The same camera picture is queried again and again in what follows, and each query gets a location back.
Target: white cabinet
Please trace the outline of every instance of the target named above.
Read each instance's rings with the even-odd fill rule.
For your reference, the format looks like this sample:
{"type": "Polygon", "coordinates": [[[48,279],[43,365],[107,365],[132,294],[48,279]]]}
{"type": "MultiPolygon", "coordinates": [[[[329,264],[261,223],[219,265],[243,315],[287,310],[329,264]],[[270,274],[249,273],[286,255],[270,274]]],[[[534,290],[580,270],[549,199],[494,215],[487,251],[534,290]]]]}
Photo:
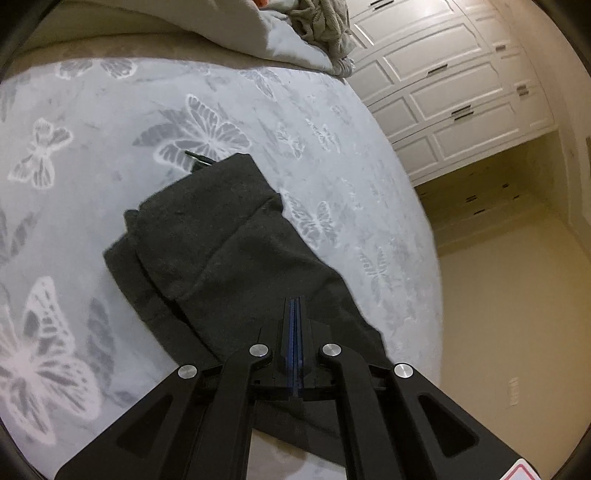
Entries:
{"type": "Polygon", "coordinates": [[[455,0],[466,15],[491,12],[495,7],[488,0],[455,0]]]}
{"type": "Polygon", "coordinates": [[[493,55],[389,95],[369,107],[391,143],[514,91],[493,55]]]}
{"type": "Polygon", "coordinates": [[[349,0],[348,78],[414,184],[554,126],[527,55],[489,0],[349,0]]]}
{"type": "Polygon", "coordinates": [[[469,18],[491,49],[501,52],[519,47],[519,41],[497,10],[470,15],[469,18]]]}
{"type": "Polygon", "coordinates": [[[454,170],[449,167],[471,163],[458,165],[552,123],[544,92],[534,87],[467,109],[396,142],[393,148],[411,180],[420,184],[434,178],[433,172],[454,170]]]}
{"type": "Polygon", "coordinates": [[[349,84],[366,105],[489,52],[467,18],[444,22],[356,61],[349,84]]]}
{"type": "Polygon", "coordinates": [[[351,30],[361,47],[352,57],[360,59],[401,38],[459,17],[453,0],[386,0],[351,19],[351,30]]]}

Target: folded fabric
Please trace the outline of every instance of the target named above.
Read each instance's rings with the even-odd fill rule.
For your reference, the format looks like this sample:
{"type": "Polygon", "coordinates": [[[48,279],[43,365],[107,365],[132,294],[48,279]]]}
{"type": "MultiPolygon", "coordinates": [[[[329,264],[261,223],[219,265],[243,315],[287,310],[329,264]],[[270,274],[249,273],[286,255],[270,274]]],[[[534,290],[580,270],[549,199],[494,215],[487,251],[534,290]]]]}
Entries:
{"type": "Polygon", "coordinates": [[[166,20],[231,50],[291,63],[338,77],[353,73],[315,45],[303,41],[288,22],[261,11],[252,0],[87,0],[166,20]]]}
{"type": "Polygon", "coordinates": [[[300,0],[289,16],[295,31],[327,51],[333,60],[346,57],[355,48],[346,0],[300,0]]]}
{"type": "MultiPolygon", "coordinates": [[[[125,214],[127,233],[105,252],[118,286],[179,364],[219,365],[304,295],[336,342],[389,368],[380,333],[342,277],[282,216],[281,196],[250,155],[196,171],[125,214]]],[[[344,465],[334,402],[259,403],[255,428],[344,465]]]]}

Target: warning label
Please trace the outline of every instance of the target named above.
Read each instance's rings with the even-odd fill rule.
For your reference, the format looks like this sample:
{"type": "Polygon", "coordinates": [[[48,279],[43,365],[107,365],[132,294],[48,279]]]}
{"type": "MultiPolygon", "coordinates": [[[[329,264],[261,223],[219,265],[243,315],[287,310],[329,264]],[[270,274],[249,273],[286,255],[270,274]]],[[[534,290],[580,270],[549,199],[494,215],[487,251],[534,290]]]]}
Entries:
{"type": "Polygon", "coordinates": [[[518,460],[501,480],[541,480],[535,470],[523,458],[518,460]]]}

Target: wall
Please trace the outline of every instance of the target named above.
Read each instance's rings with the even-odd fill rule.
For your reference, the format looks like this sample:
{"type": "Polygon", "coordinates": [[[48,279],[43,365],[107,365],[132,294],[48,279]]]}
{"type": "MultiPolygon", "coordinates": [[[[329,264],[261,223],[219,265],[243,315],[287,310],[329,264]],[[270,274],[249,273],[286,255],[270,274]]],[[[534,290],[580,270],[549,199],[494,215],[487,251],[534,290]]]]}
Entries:
{"type": "Polygon", "coordinates": [[[560,129],[566,169],[557,178],[553,207],[591,252],[591,77],[552,20],[531,0],[492,0],[520,38],[540,78],[560,129]]]}
{"type": "Polygon", "coordinates": [[[551,478],[591,422],[591,263],[545,207],[440,261],[443,390],[551,478]]]}

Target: gray blanket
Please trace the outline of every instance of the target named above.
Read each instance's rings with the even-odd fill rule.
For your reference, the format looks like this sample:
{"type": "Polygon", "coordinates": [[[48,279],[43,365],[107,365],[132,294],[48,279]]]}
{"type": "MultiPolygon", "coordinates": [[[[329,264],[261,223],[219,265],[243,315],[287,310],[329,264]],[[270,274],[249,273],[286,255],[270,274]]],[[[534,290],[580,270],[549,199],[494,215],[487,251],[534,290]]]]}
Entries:
{"type": "Polygon", "coordinates": [[[345,0],[300,0],[289,16],[295,31],[326,50],[331,59],[342,59],[355,48],[345,0]]]}

